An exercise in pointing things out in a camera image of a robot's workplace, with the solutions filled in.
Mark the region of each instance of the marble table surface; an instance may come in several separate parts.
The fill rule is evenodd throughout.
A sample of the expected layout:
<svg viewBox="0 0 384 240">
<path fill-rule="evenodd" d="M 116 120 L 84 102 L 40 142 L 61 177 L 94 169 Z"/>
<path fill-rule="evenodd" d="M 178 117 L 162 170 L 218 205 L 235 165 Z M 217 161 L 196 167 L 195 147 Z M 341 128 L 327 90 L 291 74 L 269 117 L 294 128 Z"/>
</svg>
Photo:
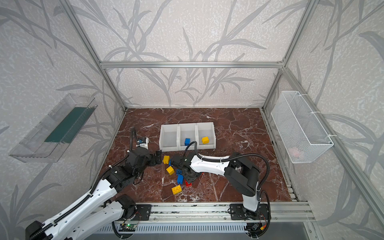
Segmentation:
<svg viewBox="0 0 384 240">
<path fill-rule="evenodd" d="M 239 153 L 259 153 L 270 160 L 270 174 L 263 184 L 271 201 L 290 202 L 291 198 L 283 174 L 276 159 L 271 139 L 267 133 L 260 109 L 258 108 L 155 108 L 128 109 L 119 132 L 108 153 L 100 172 L 108 165 L 118 162 L 129 149 L 129 130 L 136 127 L 137 136 L 149 137 L 149 150 L 159 149 L 160 126 L 190 122 L 213 122 L 217 139 L 216 149 L 199 150 L 209 156 L 226 156 Z M 165 152 L 171 158 L 182 152 Z M 252 157 L 251 161 L 261 169 L 260 179 L 266 166 L 263 160 Z M 169 175 L 168 165 L 159 164 L 147 167 L 143 180 L 137 185 L 127 186 L 118 193 L 127 194 L 136 202 L 241 202 L 242 195 L 237 192 L 223 176 L 204 173 L 191 187 L 182 185 L 182 192 L 172 194 L 177 185 L 176 174 Z"/>
</svg>

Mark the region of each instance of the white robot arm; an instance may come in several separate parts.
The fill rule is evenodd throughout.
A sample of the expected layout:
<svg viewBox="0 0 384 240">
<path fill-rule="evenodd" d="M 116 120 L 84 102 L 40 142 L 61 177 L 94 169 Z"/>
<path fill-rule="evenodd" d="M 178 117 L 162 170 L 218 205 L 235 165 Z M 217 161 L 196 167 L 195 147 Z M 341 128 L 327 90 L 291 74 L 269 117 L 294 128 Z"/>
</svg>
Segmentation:
<svg viewBox="0 0 384 240">
<path fill-rule="evenodd" d="M 243 210 L 247 218 L 256 219 L 260 202 L 260 186 L 269 173 L 268 160 L 259 154 L 234 153 L 232 156 L 225 157 L 202 156 L 196 149 L 194 153 L 185 156 L 187 149 L 184 156 L 176 155 L 171 159 L 172 165 L 182 171 L 186 181 L 193 182 L 202 172 L 226 177 L 243 195 Z M 266 162 L 267 172 L 260 183 L 260 170 L 248 160 L 248 156 L 257 156 Z M 134 183 L 135 179 L 142 176 L 147 166 L 160 163 L 161 151 L 150 154 L 143 147 L 131 150 L 127 157 L 103 173 L 91 190 L 66 209 L 43 223 L 35 221 L 30 224 L 26 228 L 26 240 L 83 240 L 110 222 L 123 216 L 125 218 L 134 216 L 135 203 L 127 195 L 118 197 L 101 211 L 91 213 L 124 187 Z"/>
</svg>

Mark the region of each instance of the clear plastic container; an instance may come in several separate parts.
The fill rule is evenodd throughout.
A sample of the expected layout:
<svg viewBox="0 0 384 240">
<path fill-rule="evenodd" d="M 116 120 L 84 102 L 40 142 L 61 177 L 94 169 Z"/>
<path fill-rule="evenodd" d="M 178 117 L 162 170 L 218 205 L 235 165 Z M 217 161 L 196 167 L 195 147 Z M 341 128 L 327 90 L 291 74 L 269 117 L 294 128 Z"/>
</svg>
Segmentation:
<svg viewBox="0 0 384 240">
<path fill-rule="evenodd" d="M 68 94 L 9 155 L 22 162 L 57 162 L 96 107 L 93 97 Z"/>
<path fill-rule="evenodd" d="M 178 151 L 178 124 L 161 125 L 159 147 L 163 152 Z"/>
</svg>

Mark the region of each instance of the transparent acrylic tray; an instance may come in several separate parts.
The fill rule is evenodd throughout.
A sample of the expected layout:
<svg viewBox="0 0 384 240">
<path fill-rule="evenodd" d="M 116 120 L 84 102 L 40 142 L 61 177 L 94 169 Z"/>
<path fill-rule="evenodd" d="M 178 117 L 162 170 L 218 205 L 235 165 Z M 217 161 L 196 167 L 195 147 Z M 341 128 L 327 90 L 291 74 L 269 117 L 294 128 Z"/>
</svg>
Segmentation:
<svg viewBox="0 0 384 240">
<path fill-rule="evenodd" d="M 96 107 L 93 97 L 68 94 L 9 155 L 22 162 L 57 162 Z"/>
</svg>

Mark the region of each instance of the mesh basket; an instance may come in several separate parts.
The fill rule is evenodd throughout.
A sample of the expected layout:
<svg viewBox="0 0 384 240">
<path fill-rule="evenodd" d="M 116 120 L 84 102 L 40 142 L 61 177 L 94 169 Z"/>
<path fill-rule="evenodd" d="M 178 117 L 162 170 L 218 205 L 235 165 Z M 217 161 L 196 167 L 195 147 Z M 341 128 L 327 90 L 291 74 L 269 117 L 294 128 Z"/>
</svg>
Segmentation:
<svg viewBox="0 0 384 240">
<path fill-rule="evenodd" d="M 271 114 L 291 162 L 313 162 L 333 146 L 298 91 L 282 91 Z"/>
</svg>

